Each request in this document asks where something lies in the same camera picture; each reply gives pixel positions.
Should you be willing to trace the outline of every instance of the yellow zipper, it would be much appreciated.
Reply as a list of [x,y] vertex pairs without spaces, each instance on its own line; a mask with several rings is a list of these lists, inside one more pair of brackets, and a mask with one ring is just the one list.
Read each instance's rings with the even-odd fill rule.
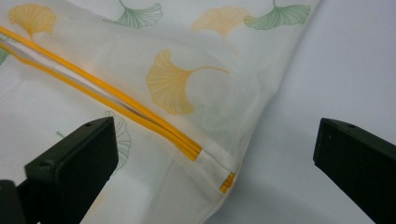
[[80,75],[81,77],[84,77],[85,79],[89,80],[91,83],[95,84],[96,86],[100,87],[101,89],[111,93],[113,96],[117,97],[122,102],[124,102],[125,104],[130,106],[132,109],[135,109],[136,111],[138,111],[139,113],[141,113],[144,116],[137,115],[137,114],[131,112],[130,110],[109,101],[105,97],[76,83],[74,80],[64,77],[61,74],[59,74],[53,70],[50,70],[47,67],[45,67],[39,63],[35,63],[33,61],[29,61],[27,59],[22,58],[17,53],[15,53],[12,49],[10,49],[6,45],[0,43],[1,48],[7,50],[10,54],[15,56],[22,63],[29,64],[35,68],[38,68],[42,71],[45,71],[45,72],[51,74],[52,76],[67,83],[68,85],[73,86],[74,88],[85,92],[86,94],[90,95],[92,98],[98,100],[102,104],[113,108],[114,110],[118,111],[125,117],[132,119],[135,122],[149,128],[150,130],[164,136],[165,138],[170,140],[172,143],[174,143],[192,161],[195,161],[196,158],[198,157],[199,153],[202,150],[202,147],[200,145],[198,145],[196,142],[194,142],[192,139],[190,139],[186,134],[182,133],[181,131],[179,131],[178,129],[173,127],[171,124],[166,122],[164,119],[160,118],[155,113],[151,112],[149,109],[145,108],[143,105],[139,104],[136,100],[132,99],[131,97],[129,97],[122,91],[105,83],[104,81],[100,80],[99,78],[94,77],[91,74],[83,71],[82,69],[80,69],[77,66],[73,65],[72,63],[66,61],[65,59],[63,59],[57,55],[54,55],[53,53],[47,51],[46,49],[39,47],[37,44],[33,43],[32,41],[25,39],[11,31],[9,31],[8,29],[4,28],[3,26],[0,26],[0,33],[8,35],[9,37],[19,41],[26,47],[34,49],[37,52],[51,58],[53,61],[63,65],[64,67],[67,67],[71,71],[75,72],[76,74]]

